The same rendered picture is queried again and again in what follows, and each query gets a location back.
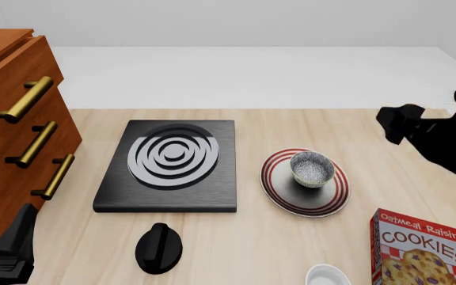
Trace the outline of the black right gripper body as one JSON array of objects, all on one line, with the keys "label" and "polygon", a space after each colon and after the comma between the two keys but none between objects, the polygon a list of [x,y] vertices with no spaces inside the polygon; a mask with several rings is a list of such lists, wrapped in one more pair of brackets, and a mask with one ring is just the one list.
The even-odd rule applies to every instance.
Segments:
[{"label": "black right gripper body", "polygon": [[420,126],[425,108],[415,104],[404,104],[400,107],[381,107],[376,120],[385,132],[388,142],[399,145],[402,139]]}]

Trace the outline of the oatmeal raisin cookies box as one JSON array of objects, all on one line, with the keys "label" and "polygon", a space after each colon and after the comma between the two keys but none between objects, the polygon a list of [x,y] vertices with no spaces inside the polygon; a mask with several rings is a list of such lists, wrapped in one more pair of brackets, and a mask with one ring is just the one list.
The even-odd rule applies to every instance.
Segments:
[{"label": "oatmeal raisin cookies box", "polygon": [[379,208],[370,261],[371,285],[456,285],[456,229]]}]

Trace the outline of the wooden drawer, pulled slightly out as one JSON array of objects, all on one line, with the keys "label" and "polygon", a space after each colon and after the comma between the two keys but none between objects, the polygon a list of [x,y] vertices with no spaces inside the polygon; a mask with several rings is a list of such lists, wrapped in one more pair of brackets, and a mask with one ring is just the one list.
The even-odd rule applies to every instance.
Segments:
[{"label": "wooden drawer, pulled slightly out", "polygon": [[58,128],[69,123],[69,112],[59,94],[63,80],[59,66],[44,37],[34,37],[0,61],[0,111],[8,110],[28,91],[24,82],[52,78],[54,85],[37,101],[19,123],[0,119],[0,157],[19,156],[38,135],[32,126],[55,121]]}]

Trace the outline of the white ramekin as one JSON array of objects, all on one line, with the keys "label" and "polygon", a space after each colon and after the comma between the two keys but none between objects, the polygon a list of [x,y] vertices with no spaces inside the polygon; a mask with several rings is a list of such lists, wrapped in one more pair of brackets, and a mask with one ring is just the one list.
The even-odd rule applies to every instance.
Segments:
[{"label": "white ramekin", "polygon": [[351,285],[351,282],[339,268],[318,264],[306,273],[305,285]]}]

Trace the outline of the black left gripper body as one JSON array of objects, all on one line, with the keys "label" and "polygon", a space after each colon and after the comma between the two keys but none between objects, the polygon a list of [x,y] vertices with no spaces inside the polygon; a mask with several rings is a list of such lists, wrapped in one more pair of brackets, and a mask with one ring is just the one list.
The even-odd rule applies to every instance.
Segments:
[{"label": "black left gripper body", "polygon": [[0,256],[0,284],[26,284],[34,270],[34,254]]}]

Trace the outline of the speckled patterned bowl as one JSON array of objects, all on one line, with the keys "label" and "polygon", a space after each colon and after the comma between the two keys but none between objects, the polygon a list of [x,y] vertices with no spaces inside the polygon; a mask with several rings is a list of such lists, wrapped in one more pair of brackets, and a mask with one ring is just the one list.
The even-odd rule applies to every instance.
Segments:
[{"label": "speckled patterned bowl", "polygon": [[335,175],[333,163],[316,151],[299,151],[290,159],[294,180],[303,187],[320,188],[330,182]]}]

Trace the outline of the plate with red rings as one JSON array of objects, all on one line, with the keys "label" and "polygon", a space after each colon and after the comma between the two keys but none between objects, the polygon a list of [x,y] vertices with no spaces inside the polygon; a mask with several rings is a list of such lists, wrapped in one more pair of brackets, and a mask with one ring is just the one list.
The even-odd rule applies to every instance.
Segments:
[{"label": "plate with red rings", "polygon": [[290,166],[292,156],[304,148],[287,148],[266,158],[260,168],[260,184],[268,198],[280,208],[307,218],[324,218],[344,208],[352,187],[345,172],[333,163],[332,180],[320,188],[307,188],[296,182]]}]

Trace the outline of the flat black stove plate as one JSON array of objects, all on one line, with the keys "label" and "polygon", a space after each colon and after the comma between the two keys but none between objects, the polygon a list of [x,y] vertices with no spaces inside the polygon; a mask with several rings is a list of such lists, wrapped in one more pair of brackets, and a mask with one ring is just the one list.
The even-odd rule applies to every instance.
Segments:
[{"label": "flat black stove plate", "polygon": [[234,121],[129,120],[93,210],[236,212]]}]

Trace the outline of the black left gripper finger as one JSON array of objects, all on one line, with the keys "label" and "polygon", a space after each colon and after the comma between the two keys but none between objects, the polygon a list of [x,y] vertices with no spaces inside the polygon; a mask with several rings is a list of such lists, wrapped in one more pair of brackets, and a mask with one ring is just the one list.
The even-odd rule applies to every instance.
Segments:
[{"label": "black left gripper finger", "polygon": [[0,236],[0,259],[33,259],[33,234],[38,210],[26,203]]}]

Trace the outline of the round black stove knob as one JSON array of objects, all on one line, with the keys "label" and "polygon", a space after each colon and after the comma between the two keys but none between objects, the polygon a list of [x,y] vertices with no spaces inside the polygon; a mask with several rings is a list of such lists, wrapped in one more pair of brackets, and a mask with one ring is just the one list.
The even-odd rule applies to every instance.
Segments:
[{"label": "round black stove knob", "polygon": [[144,272],[161,275],[177,265],[182,253],[180,235],[165,223],[157,222],[139,239],[135,259]]}]

